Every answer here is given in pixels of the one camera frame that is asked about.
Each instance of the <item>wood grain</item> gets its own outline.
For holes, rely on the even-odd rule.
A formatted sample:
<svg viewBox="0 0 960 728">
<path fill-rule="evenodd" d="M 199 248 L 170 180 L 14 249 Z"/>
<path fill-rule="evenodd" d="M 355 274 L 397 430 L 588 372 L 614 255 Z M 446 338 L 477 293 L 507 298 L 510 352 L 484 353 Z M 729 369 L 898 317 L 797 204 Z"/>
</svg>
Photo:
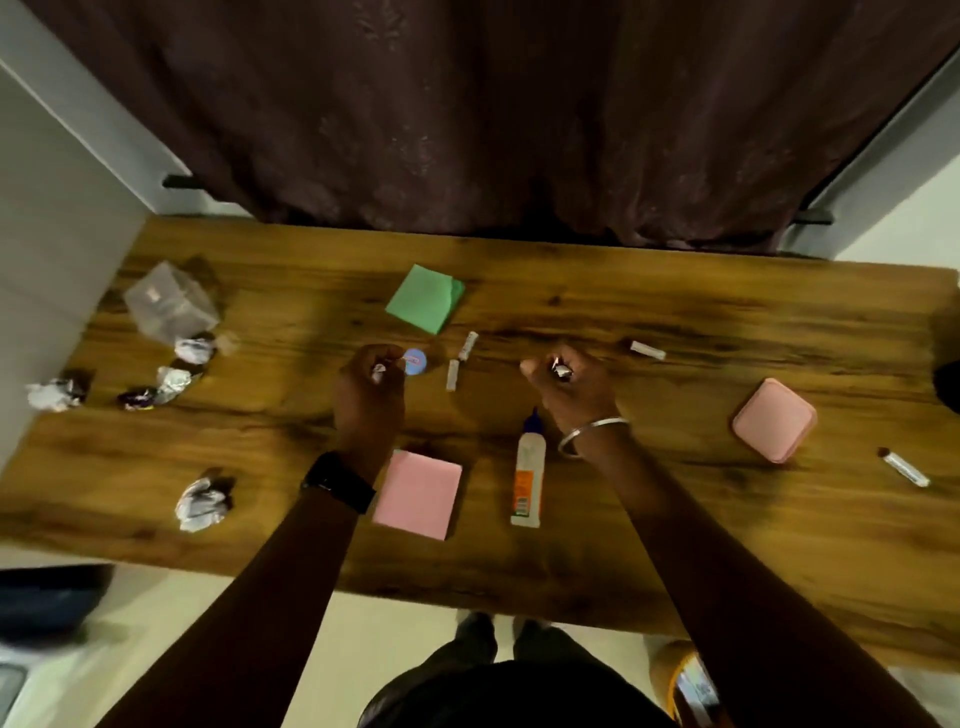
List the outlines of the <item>wood grain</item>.
<svg viewBox="0 0 960 728">
<path fill-rule="evenodd" d="M 119 295 L 163 259 L 214 293 L 240 348 L 172 404 L 122 412 L 113 398 L 170 352 L 136 333 Z M 384 311 L 415 262 L 468 285 L 437 337 Z M 608 362 L 636 435 L 780 576 L 884 659 L 960 667 L 960 418 L 930 383 L 933 321 L 956 291 L 955 272 L 928 268 L 154 218 L 72 359 L 96 371 L 88 405 L 38 417 L 0 481 L 0 535 L 236 574 L 324 450 L 337 368 L 396 341 L 431 361 L 408 382 L 402 445 L 463 464 L 460 502 L 444 543 L 363 519 L 339 588 L 681 635 L 588 466 L 551 455 L 542 528 L 510 526 L 516 440 L 537 404 L 517 363 L 563 338 Z M 449 395 L 445 362 L 472 329 Z M 633 338 L 668 358 L 628 353 Z M 783 467 L 729 427 L 766 376 L 820 418 Z M 932 486 L 911 486 L 881 447 Z M 236 507 L 181 533 L 174 504 L 211 467 L 236 476 Z"/>
</svg>

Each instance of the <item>dark brown curtain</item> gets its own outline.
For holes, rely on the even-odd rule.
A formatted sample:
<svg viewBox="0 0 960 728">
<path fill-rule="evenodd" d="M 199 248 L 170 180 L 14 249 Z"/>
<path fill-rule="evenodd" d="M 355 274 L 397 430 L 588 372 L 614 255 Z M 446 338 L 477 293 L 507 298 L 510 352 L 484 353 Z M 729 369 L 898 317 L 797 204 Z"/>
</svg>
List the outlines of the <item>dark brown curtain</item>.
<svg viewBox="0 0 960 728">
<path fill-rule="evenodd" d="M 27 0 L 259 218 L 761 246 L 957 0 Z"/>
</svg>

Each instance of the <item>forearm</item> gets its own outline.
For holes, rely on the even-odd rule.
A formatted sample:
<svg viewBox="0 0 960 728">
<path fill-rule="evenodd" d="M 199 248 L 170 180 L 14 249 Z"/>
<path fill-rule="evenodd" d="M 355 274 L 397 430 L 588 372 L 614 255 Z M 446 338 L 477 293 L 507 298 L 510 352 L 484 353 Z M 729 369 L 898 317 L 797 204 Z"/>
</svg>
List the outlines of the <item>forearm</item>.
<svg viewBox="0 0 960 728">
<path fill-rule="evenodd" d="M 98 728 L 278 727 L 356 520 L 329 492 L 304 491 L 250 564 Z"/>
<path fill-rule="evenodd" d="M 582 444 L 585 456 L 623 502 L 738 728 L 811 725 L 826 716 L 840 725 L 936 725 L 880 665 L 720 526 L 625 427 L 602 435 Z"/>
</svg>

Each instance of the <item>blue cap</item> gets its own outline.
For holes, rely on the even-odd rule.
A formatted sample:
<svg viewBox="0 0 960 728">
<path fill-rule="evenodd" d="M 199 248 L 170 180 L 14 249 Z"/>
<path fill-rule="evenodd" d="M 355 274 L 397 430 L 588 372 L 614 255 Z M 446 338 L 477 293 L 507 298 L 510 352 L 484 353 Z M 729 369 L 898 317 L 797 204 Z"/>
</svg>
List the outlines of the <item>blue cap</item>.
<svg viewBox="0 0 960 728">
<path fill-rule="evenodd" d="M 534 413 L 523 421 L 523 431 L 536 432 L 538 435 L 543 434 L 543 420 L 541 420 L 540 415 L 537 414 L 536 407 L 534 407 Z"/>
<path fill-rule="evenodd" d="M 426 354 L 419 349 L 408 349 L 403 353 L 403 371 L 407 376 L 420 374 L 426 369 Z"/>
</svg>

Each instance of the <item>finger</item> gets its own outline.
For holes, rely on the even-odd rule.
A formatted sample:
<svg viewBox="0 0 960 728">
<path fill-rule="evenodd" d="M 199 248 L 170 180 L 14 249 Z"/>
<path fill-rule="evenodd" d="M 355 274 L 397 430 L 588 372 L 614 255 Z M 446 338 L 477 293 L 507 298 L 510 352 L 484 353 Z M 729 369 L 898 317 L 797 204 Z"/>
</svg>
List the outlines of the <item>finger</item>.
<svg viewBox="0 0 960 728">
<path fill-rule="evenodd" d="M 520 362 L 520 370 L 527 380 L 534 385 L 541 394 L 554 390 L 557 386 L 557 380 L 550 372 L 550 365 L 553 357 L 548 356 L 538 361 L 537 359 L 524 359 Z"/>
<path fill-rule="evenodd" d="M 403 356 L 403 348 L 396 344 L 368 344 L 360 347 L 347 366 L 358 374 L 369 375 L 373 365 L 397 361 Z"/>
<path fill-rule="evenodd" d="M 600 360 L 590 356 L 588 353 L 583 353 L 579 349 L 574 349 L 567 344 L 561 344 L 557 348 L 557 356 L 573 370 L 573 374 L 583 374 L 588 372 L 590 369 L 603 366 L 600 363 Z"/>
<path fill-rule="evenodd" d="M 399 392 L 402 395 L 403 385 L 407 380 L 407 375 L 403 371 L 403 363 L 401 359 L 397 359 L 392 364 L 387 365 L 387 371 L 383 373 L 380 386 L 388 392 Z"/>
</svg>

